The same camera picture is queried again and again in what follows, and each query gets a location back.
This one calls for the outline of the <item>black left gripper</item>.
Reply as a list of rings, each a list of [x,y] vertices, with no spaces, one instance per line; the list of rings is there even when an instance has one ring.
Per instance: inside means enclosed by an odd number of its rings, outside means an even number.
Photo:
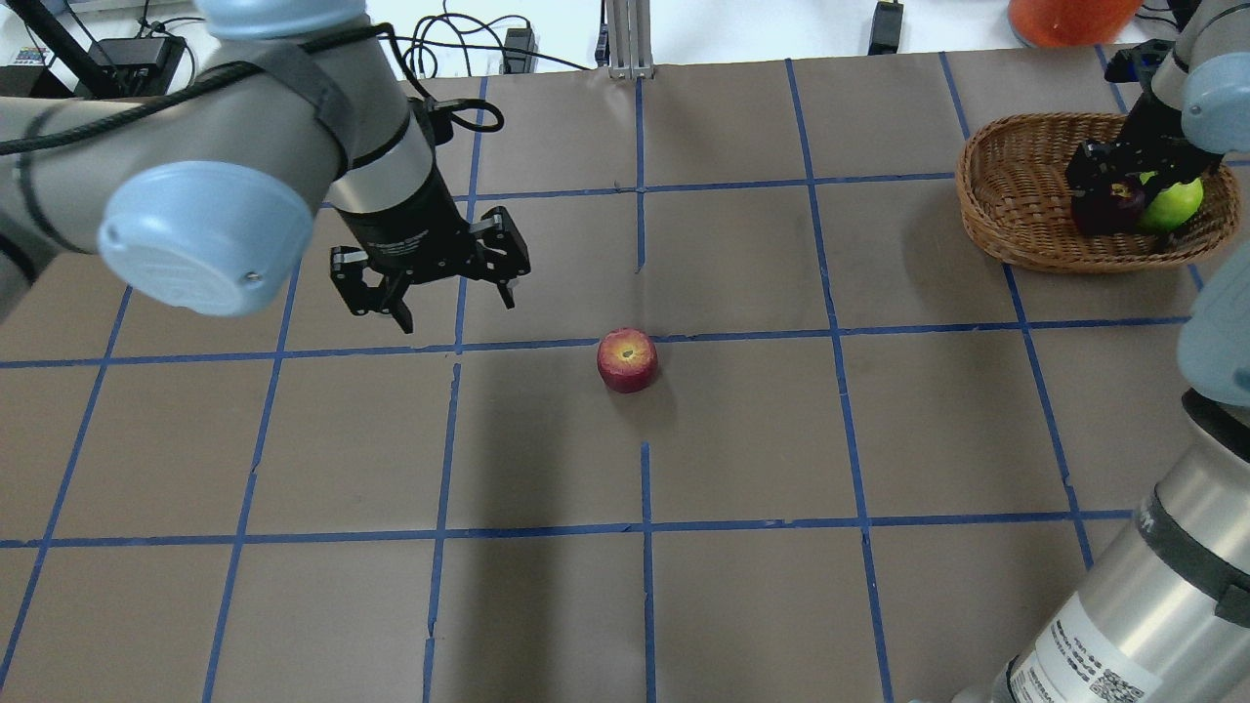
[[[365,210],[330,200],[348,223],[370,266],[384,275],[376,286],[362,276],[348,276],[348,308],[352,315],[391,316],[402,334],[414,333],[412,311],[405,295],[412,283],[469,276],[495,283],[506,309],[518,306],[514,289],[531,271],[528,244],[512,214],[504,206],[488,210],[470,223],[459,210],[442,176],[428,176],[422,186],[395,205]]]

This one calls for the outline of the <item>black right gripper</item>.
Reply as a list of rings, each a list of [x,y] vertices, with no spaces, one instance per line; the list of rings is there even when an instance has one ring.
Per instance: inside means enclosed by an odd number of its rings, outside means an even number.
[[[1085,140],[1076,148],[1065,179],[1078,196],[1100,194],[1115,183],[1132,183],[1156,196],[1168,186],[1216,173],[1220,165],[1222,155],[1188,141],[1182,113],[1146,93],[1111,139]]]

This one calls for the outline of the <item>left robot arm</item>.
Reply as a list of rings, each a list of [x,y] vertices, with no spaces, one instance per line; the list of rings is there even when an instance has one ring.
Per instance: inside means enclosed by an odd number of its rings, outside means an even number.
[[[2,315],[50,263],[98,255],[165,306],[244,316],[291,276],[324,204],[355,244],[329,275],[349,311],[405,333],[412,285],[492,283],[504,306],[531,273],[506,209],[459,210],[438,168],[482,99],[402,93],[400,40],[362,1],[201,1],[220,43],[188,88],[160,98],[2,99]]]

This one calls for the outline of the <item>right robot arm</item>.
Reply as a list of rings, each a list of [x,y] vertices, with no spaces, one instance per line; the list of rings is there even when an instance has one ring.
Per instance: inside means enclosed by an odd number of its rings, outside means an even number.
[[[1142,94],[1112,140],[1075,148],[1075,206],[1152,203],[1248,150],[1248,4],[1200,1],[1172,43],[1119,54]],[[1206,281],[1178,343],[1192,444],[1072,595],[959,702],[1219,702],[1248,677],[1248,249]]]

